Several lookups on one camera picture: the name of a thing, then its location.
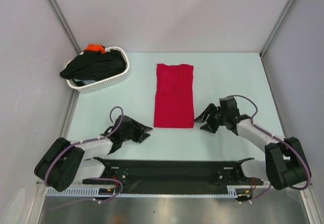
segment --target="laundry basket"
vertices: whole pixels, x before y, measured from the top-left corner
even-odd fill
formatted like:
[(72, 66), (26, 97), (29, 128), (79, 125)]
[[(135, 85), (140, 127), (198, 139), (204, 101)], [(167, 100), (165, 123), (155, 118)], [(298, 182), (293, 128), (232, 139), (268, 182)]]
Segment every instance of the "laundry basket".
[(108, 48), (105, 49), (106, 52), (110, 52), (110, 50), (120, 51), (121, 54), (123, 55), (123, 58), (124, 58), (124, 60), (126, 62), (126, 69), (125, 69), (125, 71), (123, 73), (121, 73), (119, 75), (116, 75), (116, 76), (112, 76), (110, 78), (107, 78), (107, 79), (104, 79), (104, 80), (101, 80), (101, 81), (91, 83), (89, 85), (85, 85), (85, 86), (77, 86), (77, 85), (75, 85), (75, 83), (72, 81), (72, 79), (66, 80), (69, 87), (71, 87), (72, 89), (78, 90), (80, 93), (90, 93), (90, 92), (93, 92), (95, 90), (99, 90), (99, 89), (102, 89), (104, 87), (111, 86), (111, 85), (113, 85), (113, 84), (115, 84), (117, 82), (123, 81), (126, 78), (127, 72), (128, 72), (128, 70), (130, 68), (130, 62), (128, 60), (128, 57), (127, 57), (125, 51), (120, 47), (108, 47)]

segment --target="metal frame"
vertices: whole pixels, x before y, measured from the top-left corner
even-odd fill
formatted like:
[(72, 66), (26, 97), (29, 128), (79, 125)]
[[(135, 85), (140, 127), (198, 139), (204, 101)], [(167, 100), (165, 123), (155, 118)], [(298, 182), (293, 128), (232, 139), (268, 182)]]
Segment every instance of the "metal frame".
[[(59, 23), (62, 26), (62, 29), (64, 30), (65, 34), (67, 35), (69, 41), (71, 42), (76, 54), (79, 54), (81, 52), (81, 49), (61, 11), (61, 9), (58, 6), (58, 3), (56, 2), (56, 0), (47, 0), (49, 2), (50, 7), (53, 9), (53, 12), (55, 14), (55, 16), (57, 17)], [(287, 18), (287, 15), (289, 13), (289, 11), (292, 9), (294, 3), (296, 0), (288, 0), (288, 2), (285, 5), (284, 10), (282, 11), (279, 19), (276, 22), (276, 25), (274, 26), (270, 36), (268, 37), (261, 53), (260, 53), (260, 57), (264, 66), (264, 70), (265, 73), (267, 75), (267, 79), (268, 79), (268, 83), (271, 89), (271, 81), (269, 79), (268, 73), (267, 73), (267, 68), (265, 66), (265, 63), (263, 62), (263, 58), (268, 50), (268, 48), (270, 47), (270, 45), (272, 44), (274, 38), (277, 36), (282, 24), (284, 23), (285, 19)], [(272, 97), (273, 100), (275, 102), (276, 105), (276, 109), (280, 118), (280, 123), (282, 126), (282, 129), (284, 131), (284, 134), (286, 135), (286, 127), (285, 127), (285, 122), (283, 120), (282, 113), (280, 111), (280, 108), (277, 105), (277, 102), (275, 100), (275, 95), (271, 89), (271, 93), (272, 93)], [(73, 91), (71, 96), (70, 96), (70, 102), (69, 102), (69, 106), (67, 108), (67, 112), (66, 112), (66, 116), (64, 118), (64, 121), (62, 123), (61, 126), (61, 130), (59, 132), (59, 136), (62, 137), (66, 137), (68, 130), (69, 130), (69, 126), (72, 120), (72, 116), (74, 113), (74, 109), (76, 107), (76, 103), (77, 103), (77, 99), (78, 99), (78, 95), (79, 93), (77, 91)], [(45, 187), (43, 184), (37, 184), (35, 187), (35, 198), (34, 198), (34, 202), (32, 205), (32, 209), (29, 215), (29, 220), (28, 223), (37, 223), (41, 214), (41, 210), (42, 210), (42, 206), (45, 200), (45, 196), (46, 196), (46, 192), (47, 192), (47, 187)], [(318, 209), (318, 203), (316, 201), (314, 192), (313, 192), (313, 188), (311, 187), (308, 190), (302, 191), (301, 192), (303, 200), (304, 200), (304, 204), (305, 204), (305, 208), (307, 210), (307, 214), (309, 217), (309, 220), (311, 223), (323, 223), (323, 217), (322, 214), (320, 212), (320, 210)]]

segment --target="pile of laundry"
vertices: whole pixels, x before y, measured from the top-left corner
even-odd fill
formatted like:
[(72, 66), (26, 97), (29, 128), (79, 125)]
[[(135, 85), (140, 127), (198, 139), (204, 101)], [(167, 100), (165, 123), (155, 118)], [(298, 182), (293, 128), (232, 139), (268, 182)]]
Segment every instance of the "pile of laundry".
[(75, 57), (60, 72), (65, 79), (72, 79), (75, 85), (84, 86), (123, 73), (126, 61), (118, 50), (105, 51), (100, 44), (90, 44), (82, 55)]

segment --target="white table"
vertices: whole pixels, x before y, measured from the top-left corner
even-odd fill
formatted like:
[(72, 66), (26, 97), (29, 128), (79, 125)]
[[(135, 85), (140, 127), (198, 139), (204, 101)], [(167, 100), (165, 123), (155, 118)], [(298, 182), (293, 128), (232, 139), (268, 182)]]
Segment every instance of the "white table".
[[(153, 126), (156, 92), (156, 65), (190, 64), (194, 66), (193, 97), (195, 117), (209, 103), (241, 94), (259, 107), (256, 122), (278, 135), (283, 135), (270, 88), (256, 53), (129, 53), (128, 78), (113, 86), (80, 94), (68, 140), (97, 137), (110, 125), (109, 112), (121, 106), (126, 115), (142, 124)], [(236, 99), (241, 114), (252, 115), (254, 107), (244, 99)], [(116, 119), (119, 111), (115, 110)], [(125, 142), (121, 149), (107, 155), (109, 159), (226, 161), (264, 154), (250, 142), (224, 127), (216, 134), (193, 129), (154, 128), (143, 143)]]

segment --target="basket rim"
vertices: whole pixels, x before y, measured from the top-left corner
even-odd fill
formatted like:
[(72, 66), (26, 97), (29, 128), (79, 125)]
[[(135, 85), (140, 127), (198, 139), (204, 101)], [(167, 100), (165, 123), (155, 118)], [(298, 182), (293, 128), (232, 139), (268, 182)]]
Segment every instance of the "basket rim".
[(126, 65), (127, 65), (127, 68), (126, 68), (125, 71), (123, 71), (121, 74), (118, 74), (118, 75), (115, 75), (115, 76), (112, 76), (112, 77), (109, 77), (109, 78), (103, 79), (103, 80), (101, 80), (101, 81), (97, 81), (97, 82), (91, 83), (91, 84), (89, 84), (89, 85), (84, 85), (84, 86), (74, 86), (74, 85), (71, 84), (70, 79), (66, 79), (66, 82), (67, 82), (67, 84), (69, 85), (69, 87), (71, 87), (71, 88), (73, 88), (73, 89), (84, 89), (84, 88), (91, 87), (91, 86), (94, 86), (94, 85), (100, 84), (100, 83), (102, 83), (102, 82), (104, 82), (104, 81), (109, 81), (109, 80), (111, 80), (111, 79), (114, 79), (114, 78), (117, 78), (117, 77), (119, 77), (119, 76), (122, 76), (122, 75), (126, 74), (126, 73), (128, 72), (128, 70), (129, 70), (129, 68), (130, 68), (130, 62), (129, 62), (129, 60), (128, 60), (128, 57), (127, 57), (125, 51), (124, 51), (122, 48), (117, 47), (117, 46), (111, 46), (111, 47), (107, 47), (107, 48), (105, 48), (105, 52), (108, 52), (108, 51), (110, 51), (110, 50), (118, 50), (118, 51), (120, 51), (120, 52), (122, 53), (122, 55), (124, 56), (124, 59), (126, 60)]

